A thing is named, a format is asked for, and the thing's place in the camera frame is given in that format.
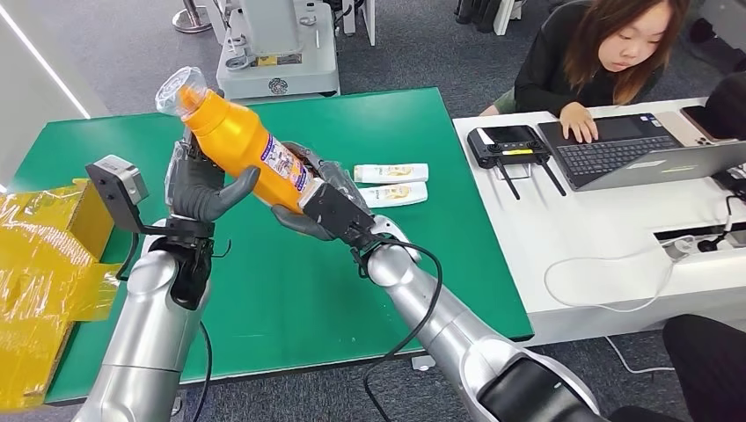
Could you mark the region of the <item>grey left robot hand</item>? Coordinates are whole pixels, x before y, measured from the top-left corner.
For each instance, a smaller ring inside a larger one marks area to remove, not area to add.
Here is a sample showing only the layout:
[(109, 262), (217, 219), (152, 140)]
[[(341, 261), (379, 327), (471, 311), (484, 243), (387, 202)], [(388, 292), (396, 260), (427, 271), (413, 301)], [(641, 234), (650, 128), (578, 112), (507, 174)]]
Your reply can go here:
[(201, 151), (192, 135), (174, 143), (165, 177), (165, 203), (171, 214), (198, 222), (213, 222), (252, 193), (260, 169), (249, 166), (233, 181)]

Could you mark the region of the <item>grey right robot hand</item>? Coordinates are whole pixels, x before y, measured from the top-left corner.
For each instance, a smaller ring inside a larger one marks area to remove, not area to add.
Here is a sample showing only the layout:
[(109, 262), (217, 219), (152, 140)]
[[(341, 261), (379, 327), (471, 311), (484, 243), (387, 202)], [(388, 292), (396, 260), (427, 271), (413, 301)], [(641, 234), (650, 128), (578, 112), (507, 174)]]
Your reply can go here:
[[(369, 215), (371, 214), (356, 184), (351, 179), (349, 171), (345, 170), (339, 162), (325, 160), (312, 149), (296, 142), (282, 142), (282, 144), (301, 159), (315, 176), (322, 178), (325, 182), (330, 182), (361, 210)], [(282, 205), (272, 206), (271, 211), (278, 223), (285, 228), (314, 236), (321, 241), (332, 241), (336, 238), (333, 233), (324, 229), (322, 225), (307, 215), (296, 214)]]

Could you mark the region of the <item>person's right hand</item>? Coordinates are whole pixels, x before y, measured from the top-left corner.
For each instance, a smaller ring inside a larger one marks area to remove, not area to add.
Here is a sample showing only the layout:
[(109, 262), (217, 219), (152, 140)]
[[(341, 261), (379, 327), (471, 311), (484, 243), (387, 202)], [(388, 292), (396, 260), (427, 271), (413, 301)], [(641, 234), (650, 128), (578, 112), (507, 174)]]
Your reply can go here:
[(599, 133), (589, 110), (578, 102), (565, 105), (559, 114), (563, 137), (573, 137), (577, 142), (591, 143), (599, 139)]

